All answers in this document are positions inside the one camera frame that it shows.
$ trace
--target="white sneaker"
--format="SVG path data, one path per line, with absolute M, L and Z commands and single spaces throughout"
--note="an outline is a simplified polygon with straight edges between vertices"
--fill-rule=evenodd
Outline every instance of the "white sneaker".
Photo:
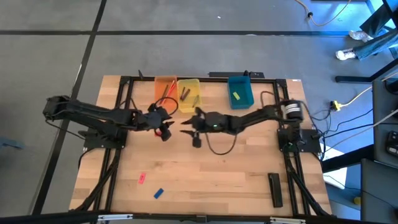
M 336 52 L 336 58 L 338 60 L 347 60 L 349 58 L 356 58 L 356 54 L 353 49 L 339 50 Z
M 362 40 L 363 42 L 367 42 L 371 39 L 373 39 L 373 37 L 369 36 L 367 33 L 365 33 L 364 31 L 350 31 L 349 32 L 349 36 L 354 39 L 354 40 Z

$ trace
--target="floor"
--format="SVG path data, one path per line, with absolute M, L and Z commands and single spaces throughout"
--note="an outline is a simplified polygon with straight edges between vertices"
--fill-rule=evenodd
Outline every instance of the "floor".
M 331 19 L 345 5 L 342 1 L 304 3 L 318 22 Z M 0 30 L 91 30 L 100 4 L 101 0 L 2 0 Z M 316 27 L 294 0 L 109 0 L 99 30 L 348 31 L 359 29 L 370 15 L 366 3 L 352 2 L 332 23 Z M 56 135 L 44 123 L 45 99 L 70 94 L 88 43 L 88 35 L 0 35 L 0 136 L 25 144 L 23 150 L 0 150 L 0 217 L 30 212 Z M 335 58 L 335 51 L 360 44 L 341 35 L 101 35 L 95 38 L 88 63 L 83 63 L 86 70 L 78 99 L 94 103 L 103 75 L 137 75 L 140 69 L 144 75 L 205 77 L 208 72 L 247 69 L 264 72 L 267 78 L 303 80 L 310 110 L 316 112 L 330 100 L 347 102 L 368 87 L 335 83 L 335 75 L 369 76 L 392 60 L 388 50 L 363 61 Z M 371 107 L 369 91 L 334 113 L 332 127 Z M 372 123 L 371 114 L 341 129 L 367 123 Z M 318 125 L 326 129 L 325 123 Z M 69 126 L 71 131 L 81 128 Z M 350 134 L 332 137 L 326 144 Z M 372 142 L 368 131 L 336 149 L 350 152 Z M 44 213 L 68 209 L 81 150 L 82 141 L 67 135 Z M 347 186 L 360 187 L 359 182 L 359 168 L 350 167 Z M 341 206 L 358 209 L 351 203 L 358 192 L 335 187 L 328 187 L 328 192 L 334 213 L 359 218 L 358 210 L 349 216 L 350 208 Z

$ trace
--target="desk leg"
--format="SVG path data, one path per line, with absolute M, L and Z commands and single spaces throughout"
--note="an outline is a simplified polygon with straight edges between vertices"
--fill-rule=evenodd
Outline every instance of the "desk leg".
M 373 144 L 355 151 L 322 161 L 322 172 L 330 172 L 340 168 L 352 166 L 361 162 L 361 159 L 373 159 Z
M 346 82 L 346 83 L 371 83 L 373 80 L 385 75 L 387 72 L 392 70 L 396 65 L 398 65 L 398 58 L 394 59 L 388 65 L 382 67 L 379 71 L 373 74 L 371 77 L 350 77 L 350 76 L 336 76 L 336 82 Z

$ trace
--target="wooden tabletop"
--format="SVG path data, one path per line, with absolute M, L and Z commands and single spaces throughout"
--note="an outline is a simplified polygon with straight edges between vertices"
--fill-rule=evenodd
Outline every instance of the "wooden tabletop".
M 114 108 L 120 76 L 104 76 L 97 105 Z M 226 83 L 200 83 L 202 110 L 224 114 L 244 115 L 261 107 L 260 92 L 273 92 L 271 84 L 252 83 L 254 105 L 248 110 L 231 110 Z M 300 80 L 287 80 L 291 99 L 305 100 Z M 145 111 L 154 102 L 154 82 L 134 82 L 132 97 L 139 109 Z M 264 104 L 274 104 L 274 96 L 264 95 Z M 192 147 L 189 135 L 181 125 L 192 114 L 176 112 L 170 127 L 172 137 L 162 142 L 153 131 L 132 132 L 122 150 L 111 210 L 131 213 L 174 213 L 207 215 L 292 215 L 285 164 L 279 151 L 276 121 L 265 121 L 238 134 L 234 149 L 225 156 L 213 154 L 202 135 L 202 147 Z M 310 120 L 302 128 L 310 128 Z M 212 148 L 227 151 L 234 136 L 209 134 Z M 84 156 L 78 172 L 70 208 L 76 208 L 98 182 L 104 149 L 95 149 Z M 305 183 L 317 202 L 331 212 L 320 163 L 314 155 L 301 153 Z M 146 173 L 143 184 L 137 181 Z M 284 206 L 274 208 L 267 174 L 279 173 Z M 164 193 L 154 194 L 160 188 Z M 104 208 L 103 192 L 100 208 Z M 303 213 L 299 189 L 295 188 L 298 208 Z

